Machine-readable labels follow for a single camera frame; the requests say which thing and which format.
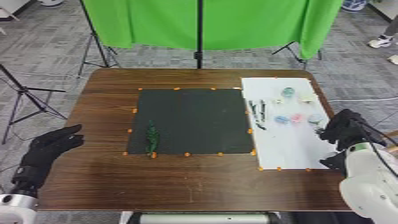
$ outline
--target floor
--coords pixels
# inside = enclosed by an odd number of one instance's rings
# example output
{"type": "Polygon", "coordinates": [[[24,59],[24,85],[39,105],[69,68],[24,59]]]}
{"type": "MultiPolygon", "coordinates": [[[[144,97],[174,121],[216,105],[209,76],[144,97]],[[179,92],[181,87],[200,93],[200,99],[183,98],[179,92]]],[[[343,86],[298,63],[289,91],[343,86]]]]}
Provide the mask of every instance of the floor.
{"type": "MultiPolygon", "coordinates": [[[[19,15],[21,21],[0,22],[7,36],[0,34],[0,62],[26,86],[67,90],[55,94],[51,105],[67,116],[78,99],[94,67],[87,67],[83,78],[76,80],[83,46],[88,37],[87,21],[76,0],[62,7],[46,9],[35,3],[19,15]]],[[[334,111],[355,110],[369,124],[382,131],[398,129],[398,100],[339,101],[382,99],[398,96],[398,66],[385,58],[398,53],[398,46],[374,50],[367,40],[382,33],[387,22],[366,9],[359,14],[341,12],[323,45],[323,60],[309,62],[307,71],[314,74],[334,111]]],[[[289,52],[270,55],[277,47],[238,51],[207,51],[206,68],[300,69],[289,52]]],[[[193,68],[193,52],[136,45],[117,49],[117,60],[124,68],[193,68]]],[[[90,60],[99,60],[90,51],[90,60]]],[[[0,127],[5,128],[16,93],[0,82],[0,127]]],[[[33,111],[26,100],[17,108],[23,115],[33,111]]],[[[60,128],[64,120],[39,115],[12,129],[7,144],[0,146],[0,183],[10,189],[10,176],[32,137],[60,128]]],[[[113,212],[40,212],[37,223],[117,223],[113,212]]]]}

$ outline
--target pink object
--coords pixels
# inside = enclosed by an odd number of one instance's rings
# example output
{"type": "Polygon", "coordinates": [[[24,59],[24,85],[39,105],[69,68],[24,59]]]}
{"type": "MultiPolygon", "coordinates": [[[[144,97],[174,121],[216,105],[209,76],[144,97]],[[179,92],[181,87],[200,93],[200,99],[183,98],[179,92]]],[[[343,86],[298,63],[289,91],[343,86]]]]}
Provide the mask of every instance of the pink object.
{"type": "Polygon", "coordinates": [[[295,114],[295,115],[291,116],[291,118],[289,118],[289,121],[291,121],[293,123],[300,123],[302,120],[303,120],[303,116],[302,116],[302,114],[295,114]]]}

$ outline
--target sneaker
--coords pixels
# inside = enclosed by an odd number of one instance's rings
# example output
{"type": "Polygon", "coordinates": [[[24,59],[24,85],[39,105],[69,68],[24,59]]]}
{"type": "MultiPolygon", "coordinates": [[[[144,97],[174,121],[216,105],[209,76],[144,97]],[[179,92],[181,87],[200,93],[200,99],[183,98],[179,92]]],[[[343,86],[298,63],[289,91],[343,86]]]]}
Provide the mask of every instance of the sneaker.
{"type": "Polygon", "coordinates": [[[367,45],[373,48],[389,47],[392,44],[392,37],[385,37],[383,35],[378,37],[376,40],[371,40],[367,45]]]}
{"type": "Polygon", "coordinates": [[[398,65],[398,55],[392,55],[387,60],[398,65]]]}
{"type": "Polygon", "coordinates": [[[344,0],[341,8],[348,12],[359,12],[364,9],[366,4],[366,0],[344,0]]]}

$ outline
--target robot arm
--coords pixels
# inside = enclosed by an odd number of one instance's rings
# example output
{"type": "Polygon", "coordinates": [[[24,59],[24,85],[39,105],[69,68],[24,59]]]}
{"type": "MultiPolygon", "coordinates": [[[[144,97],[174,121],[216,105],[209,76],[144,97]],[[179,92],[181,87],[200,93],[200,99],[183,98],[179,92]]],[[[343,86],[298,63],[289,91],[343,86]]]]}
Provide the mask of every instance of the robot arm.
{"type": "Polygon", "coordinates": [[[14,189],[0,195],[0,223],[33,224],[37,190],[44,185],[53,161],[65,151],[81,146],[83,136],[76,135],[81,125],[46,133],[28,146],[12,177],[14,189]]]}
{"type": "Polygon", "coordinates": [[[346,177],[339,184],[346,205],[376,224],[392,224],[398,220],[398,161],[385,150],[380,132],[360,115],[343,110],[319,138],[337,142],[339,153],[319,162],[346,177]]]}

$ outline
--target white sheet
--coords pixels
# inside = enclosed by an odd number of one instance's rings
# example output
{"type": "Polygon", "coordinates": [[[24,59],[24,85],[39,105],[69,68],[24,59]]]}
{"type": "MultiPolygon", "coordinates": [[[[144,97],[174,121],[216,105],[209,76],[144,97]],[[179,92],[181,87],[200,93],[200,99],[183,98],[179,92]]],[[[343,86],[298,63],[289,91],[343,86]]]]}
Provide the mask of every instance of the white sheet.
{"type": "Polygon", "coordinates": [[[318,161],[334,152],[335,146],[319,140],[314,134],[314,125],[307,123],[307,117],[312,114],[319,114],[323,118],[319,127],[325,127],[328,122],[309,80],[303,78],[243,78],[241,83],[247,102],[248,100],[257,102],[263,99],[266,103],[266,130],[255,126],[247,104],[259,166],[263,169],[277,169],[277,167],[282,169],[327,169],[318,161]],[[295,89],[291,99],[280,95],[286,87],[295,89]],[[305,96],[312,96],[314,99],[309,104],[300,100],[305,96]],[[275,104],[275,99],[282,99],[282,104],[275,104]],[[295,114],[303,115],[298,124],[291,122],[279,124],[273,121],[275,116],[282,115],[289,118],[295,114]]]}

